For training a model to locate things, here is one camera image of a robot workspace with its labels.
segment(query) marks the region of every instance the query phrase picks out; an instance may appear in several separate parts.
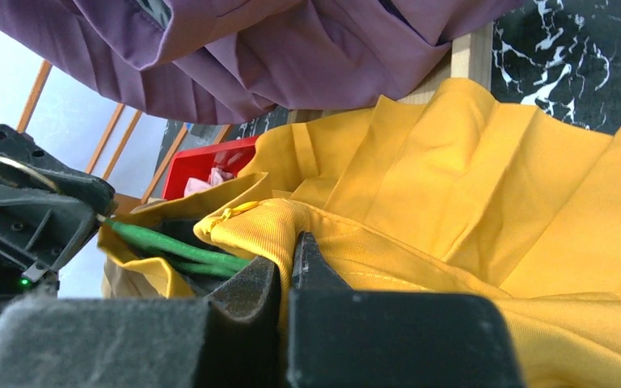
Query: zipper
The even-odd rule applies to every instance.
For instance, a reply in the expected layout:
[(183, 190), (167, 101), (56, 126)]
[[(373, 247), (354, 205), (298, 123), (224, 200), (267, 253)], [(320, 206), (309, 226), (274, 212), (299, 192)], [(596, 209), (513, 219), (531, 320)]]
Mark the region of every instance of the zipper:
[(222, 215), (213, 220), (213, 222), (210, 223), (210, 226), (208, 229), (206, 229), (205, 233), (206, 234), (210, 234), (213, 231), (213, 228), (223, 222), (223, 221), (227, 221), (232, 217), (238, 216), (239, 214), (245, 213), (253, 208), (258, 207), (258, 205), (260, 205), (260, 201), (258, 200), (254, 200), (252, 202), (247, 202), (245, 204), (241, 204), (239, 206), (236, 206), (234, 208), (226, 208), (223, 212)]

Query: red plastic container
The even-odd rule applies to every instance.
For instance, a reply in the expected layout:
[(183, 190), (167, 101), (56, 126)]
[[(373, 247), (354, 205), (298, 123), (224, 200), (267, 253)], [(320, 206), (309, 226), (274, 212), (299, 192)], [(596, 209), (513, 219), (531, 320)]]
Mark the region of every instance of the red plastic container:
[(225, 172), (237, 175), (256, 154), (254, 144), (257, 138), (257, 136), (247, 137), (242, 140), (178, 152), (167, 171), (163, 198), (166, 200), (182, 198), (187, 180), (197, 178), (207, 182), (213, 167), (219, 167)]

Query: black plastic part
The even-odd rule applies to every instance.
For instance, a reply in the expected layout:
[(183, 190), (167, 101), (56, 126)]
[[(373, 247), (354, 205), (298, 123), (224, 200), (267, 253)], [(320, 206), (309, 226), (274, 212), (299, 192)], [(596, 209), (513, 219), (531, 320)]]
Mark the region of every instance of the black plastic part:
[(341, 287), (312, 234), (302, 234), (298, 247), (298, 288), (289, 295), (291, 386), (523, 386), (505, 321), (490, 301), (354, 291)]
[[(66, 167), (32, 139), (0, 125), (0, 156), (52, 180), (63, 194), (12, 167), (0, 165), (0, 310), (31, 289), (57, 289), (57, 271), (110, 215), (115, 191), (103, 180)], [(15, 287), (24, 279), (21, 287)]]
[(30, 298), (0, 317), (0, 386), (277, 386), (277, 266), (202, 299)]

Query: purple garment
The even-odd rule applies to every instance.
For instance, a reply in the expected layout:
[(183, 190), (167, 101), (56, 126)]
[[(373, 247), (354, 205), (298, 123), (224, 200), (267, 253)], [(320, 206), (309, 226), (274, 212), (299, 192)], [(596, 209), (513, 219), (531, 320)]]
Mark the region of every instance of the purple garment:
[(522, 0), (0, 0), (0, 30), (101, 95), (202, 124), (399, 99), (453, 38)]

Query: yellow garment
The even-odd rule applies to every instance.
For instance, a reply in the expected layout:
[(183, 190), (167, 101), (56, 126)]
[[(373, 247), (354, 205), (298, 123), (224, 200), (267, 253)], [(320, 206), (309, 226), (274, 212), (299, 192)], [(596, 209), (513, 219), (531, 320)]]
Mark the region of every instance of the yellow garment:
[[(275, 261), (285, 296), (297, 235), (311, 231), (355, 289), (490, 298), (531, 386), (621, 387), (621, 129), (573, 128), (450, 79), (426, 106), (382, 98), (274, 129), (256, 150), (241, 178), (126, 221), (213, 211), (196, 235)], [(106, 227), (99, 244), (162, 295), (189, 295)]]

